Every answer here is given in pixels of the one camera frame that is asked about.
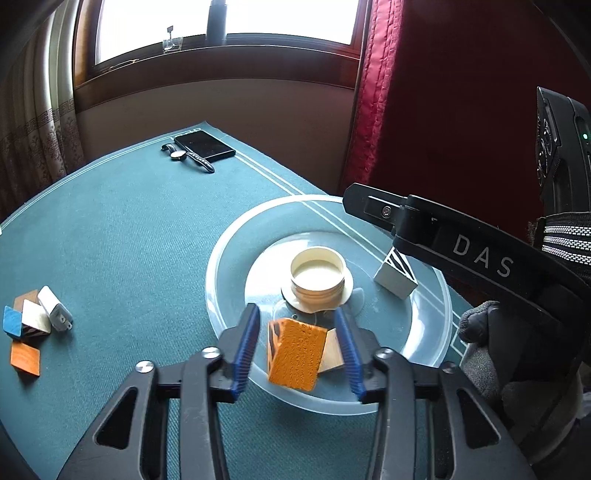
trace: glass on window sill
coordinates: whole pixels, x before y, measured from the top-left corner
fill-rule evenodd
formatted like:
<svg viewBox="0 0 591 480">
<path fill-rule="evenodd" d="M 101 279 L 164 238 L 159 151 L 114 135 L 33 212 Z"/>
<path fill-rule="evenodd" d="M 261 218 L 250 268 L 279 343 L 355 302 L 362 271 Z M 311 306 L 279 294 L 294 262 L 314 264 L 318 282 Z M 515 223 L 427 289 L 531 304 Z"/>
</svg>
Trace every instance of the glass on window sill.
<svg viewBox="0 0 591 480">
<path fill-rule="evenodd" d="M 167 38 L 166 40 L 162 41 L 162 51 L 163 53 L 172 53 L 174 51 L 180 51 L 183 47 L 183 38 Z"/>
</svg>

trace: screw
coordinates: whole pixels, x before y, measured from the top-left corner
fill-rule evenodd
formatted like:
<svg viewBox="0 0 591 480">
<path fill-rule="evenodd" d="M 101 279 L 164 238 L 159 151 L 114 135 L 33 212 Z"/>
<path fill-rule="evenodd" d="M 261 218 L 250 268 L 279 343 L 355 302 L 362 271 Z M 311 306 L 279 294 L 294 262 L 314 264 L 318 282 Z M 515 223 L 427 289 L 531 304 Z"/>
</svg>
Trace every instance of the screw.
<svg viewBox="0 0 591 480">
<path fill-rule="evenodd" d="M 215 346 L 208 346 L 201 350 L 201 355 L 204 358 L 217 358 L 220 356 L 220 349 Z"/>
<path fill-rule="evenodd" d="M 375 356 L 378 358 L 381 358 L 382 360 L 386 360 L 387 358 L 392 356 L 393 353 L 394 353 L 394 350 L 392 350 L 391 348 L 382 347 L 382 348 L 378 348 L 376 350 Z"/>
<path fill-rule="evenodd" d="M 135 366 L 135 371 L 141 374 L 147 374 L 154 369 L 154 364 L 150 360 L 142 360 Z"/>
<path fill-rule="evenodd" d="M 455 367 L 456 364 L 454 362 L 443 362 L 443 364 L 441 365 L 441 370 L 443 370 L 447 374 L 452 374 L 454 373 Z"/>
</svg>

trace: beige curtain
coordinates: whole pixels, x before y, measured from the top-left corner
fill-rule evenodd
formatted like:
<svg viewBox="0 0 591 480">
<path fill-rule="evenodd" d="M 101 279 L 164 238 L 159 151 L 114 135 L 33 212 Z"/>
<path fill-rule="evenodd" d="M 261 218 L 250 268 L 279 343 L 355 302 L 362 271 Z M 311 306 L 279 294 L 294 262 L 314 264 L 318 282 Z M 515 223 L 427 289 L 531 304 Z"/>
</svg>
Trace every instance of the beige curtain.
<svg viewBox="0 0 591 480">
<path fill-rule="evenodd" d="M 57 8 L 0 85 L 0 221 L 85 165 L 72 83 L 78 2 Z"/>
</svg>

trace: smartphone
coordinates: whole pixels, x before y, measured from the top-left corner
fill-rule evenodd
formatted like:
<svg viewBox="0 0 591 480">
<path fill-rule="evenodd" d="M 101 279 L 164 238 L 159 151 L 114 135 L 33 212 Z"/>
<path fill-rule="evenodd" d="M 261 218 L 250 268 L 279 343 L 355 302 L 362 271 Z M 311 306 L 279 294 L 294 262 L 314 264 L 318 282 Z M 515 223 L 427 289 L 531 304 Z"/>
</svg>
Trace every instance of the smartphone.
<svg viewBox="0 0 591 480">
<path fill-rule="evenodd" d="M 184 150 L 193 152 L 210 163 L 236 155 L 236 150 L 203 130 L 174 137 L 174 142 Z"/>
</svg>

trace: wall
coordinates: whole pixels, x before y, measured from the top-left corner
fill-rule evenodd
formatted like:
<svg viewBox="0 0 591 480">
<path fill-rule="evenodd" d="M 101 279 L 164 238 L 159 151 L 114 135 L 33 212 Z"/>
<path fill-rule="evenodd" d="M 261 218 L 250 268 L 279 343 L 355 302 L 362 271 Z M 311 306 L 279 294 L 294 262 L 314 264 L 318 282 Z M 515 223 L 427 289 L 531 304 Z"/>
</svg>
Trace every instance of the wall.
<svg viewBox="0 0 591 480">
<path fill-rule="evenodd" d="M 80 112 L 77 118 L 91 160 L 205 120 L 335 193 L 352 107 L 350 89 L 233 79 L 134 93 Z"/>
</svg>

